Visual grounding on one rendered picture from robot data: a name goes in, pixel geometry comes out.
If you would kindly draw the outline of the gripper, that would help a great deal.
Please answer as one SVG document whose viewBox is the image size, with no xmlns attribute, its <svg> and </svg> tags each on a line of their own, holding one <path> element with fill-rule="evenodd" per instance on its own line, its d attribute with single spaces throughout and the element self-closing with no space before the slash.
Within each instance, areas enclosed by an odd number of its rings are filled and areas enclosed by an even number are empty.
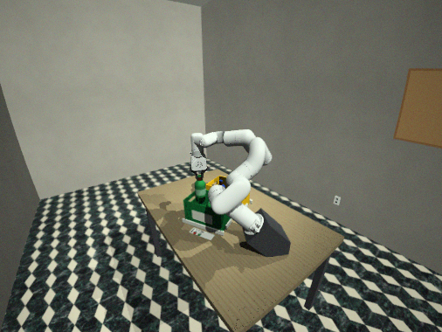
<svg viewBox="0 0 442 332">
<path fill-rule="evenodd" d="M 190 172 L 193 172 L 197 179 L 197 171 L 201 170 L 201 176 L 202 180 L 204 178 L 204 172 L 208 170 L 207 162 L 206 162 L 206 156 L 203 154 L 202 156 L 193 156 L 191 155 L 190 163 L 192 163 L 190 167 Z"/>
</svg>

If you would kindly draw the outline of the yellow plastic crate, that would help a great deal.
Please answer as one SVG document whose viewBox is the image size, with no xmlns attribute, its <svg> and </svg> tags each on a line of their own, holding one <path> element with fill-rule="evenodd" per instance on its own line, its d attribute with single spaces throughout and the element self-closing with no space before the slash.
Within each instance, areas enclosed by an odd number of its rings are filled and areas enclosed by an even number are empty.
<svg viewBox="0 0 442 332">
<path fill-rule="evenodd" d="M 206 184 L 206 190 L 209 190 L 212 187 L 211 185 L 214 184 L 215 182 L 217 182 L 216 185 L 218 185 L 219 184 L 219 180 L 223 180 L 223 184 L 225 185 L 225 188 L 227 188 L 227 185 L 225 183 L 225 179 L 226 179 L 226 177 L 224 177 L 224 176 L 216 177 L 215 179 L 213 179 L 212 181 L 210 181 L 209 183 Z M 247 198 L 245 200 L 243 200 L 241 203 L 244 204 L 244 205 L 249 204 L 249 198 L 250 198 L 250 193 L 247 196 Z"/>
</svg>

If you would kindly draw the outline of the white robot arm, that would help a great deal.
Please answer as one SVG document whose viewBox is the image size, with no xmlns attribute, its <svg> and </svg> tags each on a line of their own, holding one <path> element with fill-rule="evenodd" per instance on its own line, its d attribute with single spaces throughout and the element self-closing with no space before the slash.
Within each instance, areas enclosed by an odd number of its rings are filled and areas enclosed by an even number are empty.
<svg viewBox="0 0 442 332">
<path fill-rule="evenodd" d="M 264 141 L 259 137 L 255 137 L 253 132 L 248 129 L 226 131 L 226 133 L 224 131 L 213 132 L 207 135 L 202 135 L 201 133 L 192 134 L 192 150 L 190 154 L 202 156 L 204 148 L 218 143 L 223 143 L 227 147 L 243 146 L 248 156 L 225 179 L 227 188 L 222 185 L 213 185 L 209 189 L 208 198 L 211 208 L 216 214 L 226 214 L 243 228 L 246 228 L 244 230 L 247 235 L 253 235 L 259 232 L 264 219 L 260 214 L 255 214 L 248 210 L 241 202 L 248 196 L 251 190 L 251 184 L 247 182 L 247 179 L 250 181 L 256 176 L 262 166 L 267 165 L 272 160 L 272 155 Z M 265 160 L 264 164 L 263 160 Z"/>
</svg>

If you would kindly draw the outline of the white paper pick list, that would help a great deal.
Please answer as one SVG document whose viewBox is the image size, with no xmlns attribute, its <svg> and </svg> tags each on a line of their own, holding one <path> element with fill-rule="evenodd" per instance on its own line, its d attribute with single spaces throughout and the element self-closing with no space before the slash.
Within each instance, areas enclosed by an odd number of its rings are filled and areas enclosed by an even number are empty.
<svg viewBox="0 0 442 332">
<path fill-rule="evenodd" d="M 208 233 L 208 232 L 204 232 L 204 231 L 198 230 L 197 228 L 193 228 L 193 229 L 190 231 L 190 233 L 195 234 L 195 235 L 197 235 L 197 236 L 199 236 L 199 237 L 202 237 L 202 238 L 208 239 L 208 240 L 212 240 L 213 237 L 215 236 L 214 234 L 211 234 L 211 233 Z"/>
</svg>

